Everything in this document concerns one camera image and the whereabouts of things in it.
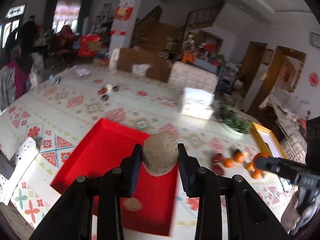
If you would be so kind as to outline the right hand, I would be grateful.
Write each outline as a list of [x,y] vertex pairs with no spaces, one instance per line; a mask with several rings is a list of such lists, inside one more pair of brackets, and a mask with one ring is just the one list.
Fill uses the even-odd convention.
[[313,198],[312,203],[302,212],[300,215],[297,211],[299,191],[296,191],[289,204],[287,205],[284,213],[281,217],[281,225],[285,231],[289,234],[296,229],[297,224],[302,221],[302,226],[292,236],[293,239],[303,239],[311,233],[312,230],[316,229],[319,223],[319,193],[315,198]]

